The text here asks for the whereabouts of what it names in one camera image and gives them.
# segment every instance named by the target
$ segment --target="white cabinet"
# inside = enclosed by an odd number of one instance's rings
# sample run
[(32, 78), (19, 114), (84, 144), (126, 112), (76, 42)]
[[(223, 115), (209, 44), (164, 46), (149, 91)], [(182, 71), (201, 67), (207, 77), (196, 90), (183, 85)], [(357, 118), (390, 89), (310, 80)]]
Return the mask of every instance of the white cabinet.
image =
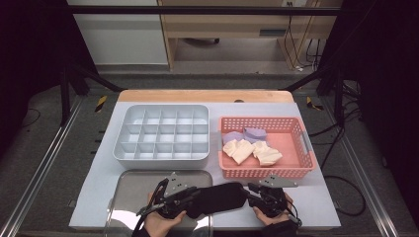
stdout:
[[(154, 0), (67, 0), (69, 5), (156, 6)], [(97, 65), (165, 64), (167, 56), (158, 15), (75, 14)]]

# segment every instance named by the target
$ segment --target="folded white cloth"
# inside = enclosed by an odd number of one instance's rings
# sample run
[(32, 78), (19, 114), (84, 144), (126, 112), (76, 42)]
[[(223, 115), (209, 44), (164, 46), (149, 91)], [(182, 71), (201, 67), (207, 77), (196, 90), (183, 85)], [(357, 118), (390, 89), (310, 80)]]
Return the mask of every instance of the folded white cloth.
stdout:
[(253, 146), (253, 156), (259, 160), (261, 166), (272, 166), (283, 157), (280, 151), (269, 147), (266, 141), (257, 141)]
[(246, 160), (253, 152), (255, 147), (247, 140), (237, 141), (236, 139), (228, 141), (222, 147), (222, 151), (240, 165)]

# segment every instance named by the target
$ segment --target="tray compartment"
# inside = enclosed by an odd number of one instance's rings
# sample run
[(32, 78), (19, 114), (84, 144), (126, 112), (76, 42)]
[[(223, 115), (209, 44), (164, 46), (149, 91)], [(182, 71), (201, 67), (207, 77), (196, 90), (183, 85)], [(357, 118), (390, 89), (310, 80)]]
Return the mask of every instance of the tray compartment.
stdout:
[(285, 178), (302, 178), (315, 167), (315, 156), (305, 127), (299, 118), (221, 118), (221, 136), (231, 132), (242, 132), (244, 127), (267, 131), (266, 140), (272, 148), (282, 154), (275, 165), (261, 167), (259, 160), (250, 155), (242, 164), (228, 157), (222, 149), (218, 161), (225, 178), (263, 178), (276, 174)]
[(128, 169), (201, 169), (210, 153), (210, 113), (201, 105), (127, 109), (114, 155)]

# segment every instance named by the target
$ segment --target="hand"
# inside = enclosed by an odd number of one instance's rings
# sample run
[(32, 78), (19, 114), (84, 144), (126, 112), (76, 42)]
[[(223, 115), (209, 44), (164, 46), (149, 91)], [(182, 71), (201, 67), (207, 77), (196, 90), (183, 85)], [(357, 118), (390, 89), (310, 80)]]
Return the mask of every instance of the hand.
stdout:
[[(286, 199), (288, 201), (288, 208), (292, 209), (293, 200), (290, 198), (290, 196), (287, 195), (287, 193), (285, 193), (285, 195), (286, 195)], [(253, 206), (253, 211), (255, 211), (256, 217), (258, 217), (258, 219), (260, 221), (262, 221), (265, 224), (265, 226), (270, 225), (270, 224), (277, 224), (277, 223), (289, 220), (289, 213), (287, 211), (284, 211), (283, 213), (281, 213), (281, 214), (279, 214), (275, 217), (272, 217), (272, 218), (266, 216), (262, 212), (262, 210), (260, 210), (256, 206)]]
[[(148, 194), (148, 201), (151, 200), (152, 194)], [(144, 221), (144, 228), (151, 237), (165, 237), (173, 226), (182, 222), (186, 215), (186, 210), (178, 214), (174, 219), (166, 219), (156, 211), (147, 215)]]

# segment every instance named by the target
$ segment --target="metal tray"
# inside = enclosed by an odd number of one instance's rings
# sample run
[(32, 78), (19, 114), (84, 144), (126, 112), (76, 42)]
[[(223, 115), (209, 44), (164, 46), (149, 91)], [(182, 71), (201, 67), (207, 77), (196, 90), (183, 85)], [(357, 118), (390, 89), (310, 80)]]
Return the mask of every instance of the metal tray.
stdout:
[[(104, 236), (130, 237), (140, 216), (136, 213), (147, 205), (147, 195), (157, 184), (174, 171), (128, 170), (121, 174), (109, 208)], [(179, 180), (188, 186), (206, 188), (212, 186), (212, 177), (206, 171), (175, 171)], [(168, 237), (210, 237), (212, 216), (201, 215), (197, 219), (185, 216), (182, 223), (175, 226)]]

